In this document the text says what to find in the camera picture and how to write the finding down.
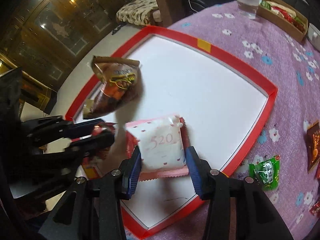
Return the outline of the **green snack packet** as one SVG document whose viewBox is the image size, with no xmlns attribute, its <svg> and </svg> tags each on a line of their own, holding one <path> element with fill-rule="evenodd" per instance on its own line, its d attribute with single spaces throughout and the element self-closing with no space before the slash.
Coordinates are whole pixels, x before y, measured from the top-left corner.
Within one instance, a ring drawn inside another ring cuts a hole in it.
<svg viewBox="0 0 320 240">
<path fill-rule="evenodd" d="M 279 183 L 280 155 L 257 164 L 249 164 L 249 176 L 254 178 L 264 191 L 277 188 Z"/>
</svg>

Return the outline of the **pink white 520 snack pack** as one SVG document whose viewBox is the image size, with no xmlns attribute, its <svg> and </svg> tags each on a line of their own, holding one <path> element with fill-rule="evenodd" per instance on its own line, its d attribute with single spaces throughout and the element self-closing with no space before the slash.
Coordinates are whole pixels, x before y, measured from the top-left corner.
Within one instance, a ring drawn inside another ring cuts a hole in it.
<svg viewBox="0 0 320 240">
<path fill-rule="evenodd" d="M 125 124 L 126 152 L 130 157 L 139 147 L 140 181 L 188 175 L 184 150 L 190 146 L 184 119 L 171 114 Z"/>
</svg>

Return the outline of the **red white shallow tray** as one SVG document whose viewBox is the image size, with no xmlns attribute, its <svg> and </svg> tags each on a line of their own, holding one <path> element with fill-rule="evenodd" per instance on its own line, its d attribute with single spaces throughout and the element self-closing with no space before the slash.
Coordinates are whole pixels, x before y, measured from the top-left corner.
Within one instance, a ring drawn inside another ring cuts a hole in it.
<svg viewBox="0 0 320 240">
<path fill-rule="evenodd" d="M 232 54 L 166 28 L 143 28 L 111 56 L 140 61 L 142 93 L 103 119 L 121 124 L 179 114 L 198 155 L 227 176 L 255 144 L 278 92 Z M 183 176 L 140 181 L 121 205 L 125 227 L 145 239 L 203 203 L 191 178 Z"/>
</svg>

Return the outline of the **cardboard box of snacks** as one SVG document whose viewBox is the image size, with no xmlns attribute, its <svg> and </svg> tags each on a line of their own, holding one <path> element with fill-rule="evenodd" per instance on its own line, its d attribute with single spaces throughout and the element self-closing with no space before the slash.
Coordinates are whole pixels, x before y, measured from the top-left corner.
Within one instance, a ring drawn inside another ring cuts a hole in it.
<svg viewBox="0 0 320 240">
<path fill-rule="evenodd" d="M 261 0 L 257 15 L 272 22 L 299 43 L 308 32 L 308 19 L 282 0 Z"/>
</svg>

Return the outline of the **small red candy packet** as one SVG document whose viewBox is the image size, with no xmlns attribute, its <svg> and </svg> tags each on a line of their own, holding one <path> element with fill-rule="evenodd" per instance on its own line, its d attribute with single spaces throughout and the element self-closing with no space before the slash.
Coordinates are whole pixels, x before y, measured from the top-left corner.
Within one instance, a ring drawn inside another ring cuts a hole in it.
<svg viewBox="0 0 320 240">
<path fill-rule="evenodd" d="M 312 205 L 309 211 L 313 216 L 319 217 L 320 216 L 320 200 L 317 200 L 317 202 L 315 202 Z"/>
</svg>

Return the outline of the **dark wooden cabinet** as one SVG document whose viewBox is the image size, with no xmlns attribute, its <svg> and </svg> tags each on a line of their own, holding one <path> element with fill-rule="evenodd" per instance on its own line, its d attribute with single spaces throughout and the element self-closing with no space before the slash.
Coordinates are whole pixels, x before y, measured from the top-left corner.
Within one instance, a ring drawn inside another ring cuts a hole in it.
<svg viewBox="0 0 320 240">
<path fill-rule="evenodd" d="M 22 99 L 50 113 L 69 74 L 130 1 L 1 0 L 1 60 L 22 68 Z"/>
</svg>

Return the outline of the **brown gold snack packet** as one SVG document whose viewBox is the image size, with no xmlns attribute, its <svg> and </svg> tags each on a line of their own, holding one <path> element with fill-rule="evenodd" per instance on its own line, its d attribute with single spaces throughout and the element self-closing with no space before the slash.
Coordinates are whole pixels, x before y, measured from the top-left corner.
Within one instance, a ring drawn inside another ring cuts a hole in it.
<svg viewBox="0 0 320 240">
<path fill-rule="evenodd" d="M 311 172 L 319 161 L 319 121 L 307 129 L 305 142 L 308 154 L 307 169 Z"/>
</svg>

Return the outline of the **patterned blanket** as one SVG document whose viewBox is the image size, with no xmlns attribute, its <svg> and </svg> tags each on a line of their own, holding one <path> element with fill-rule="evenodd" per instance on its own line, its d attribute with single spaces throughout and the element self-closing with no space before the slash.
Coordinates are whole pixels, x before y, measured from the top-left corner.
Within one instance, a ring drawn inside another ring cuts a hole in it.
<svg viewBox="0 0 320 240">
<path fill-rule="evenodd" d="M 137 26 L 155 25 L 153 13 L 157 10 L 156 0 L 133 0 L 117 11 L 116 20 Z"/>
</svg>

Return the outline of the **purple floral tablecloth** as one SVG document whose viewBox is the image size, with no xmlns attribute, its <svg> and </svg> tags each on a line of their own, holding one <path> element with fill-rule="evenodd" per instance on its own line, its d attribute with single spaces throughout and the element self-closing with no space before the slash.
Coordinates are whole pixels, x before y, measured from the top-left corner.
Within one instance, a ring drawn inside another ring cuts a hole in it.
<svg viewBox="0 0 320 240">
<path fill-rule="evenodd" d="M 318 197 L 316 170 L 308 172 L 305 134 L 319 120 L 319 53 L 270 21 L 240 14 L 236 2 L 215 5 L 168 29 L 204 40 L 249 64 L 278 89 L 259 137 L 230 177 L 244 179 L 249 164 L 280 155 L 279 183 L 266 195 L 294 239 L 317 223 L 310 208 Z"/>
</svg>

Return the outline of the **white mug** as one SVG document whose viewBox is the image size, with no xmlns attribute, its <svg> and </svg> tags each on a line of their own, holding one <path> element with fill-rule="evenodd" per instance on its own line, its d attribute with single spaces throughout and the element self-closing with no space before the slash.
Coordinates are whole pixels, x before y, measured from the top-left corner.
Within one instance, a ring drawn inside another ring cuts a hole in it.
<svg viewBox="0 0 320 240">
<path fill-rule="evenodd" d="M 308 27 L 308 40 L 314 47 L 319 49 L 320 33 L 312 23 L 310 23 Z"/>
</svg>

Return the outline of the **clear plastic cup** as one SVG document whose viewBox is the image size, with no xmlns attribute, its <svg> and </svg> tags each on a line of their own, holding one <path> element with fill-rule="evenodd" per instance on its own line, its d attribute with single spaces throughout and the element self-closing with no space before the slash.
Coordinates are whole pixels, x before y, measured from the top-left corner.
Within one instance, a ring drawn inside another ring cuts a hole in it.
<svg viewBox="0 0 320 240">
<path fill-rule="evenodd" d="M 236 0 L 240 14 L 254 20 L 261 0 Z"/>
</svg>

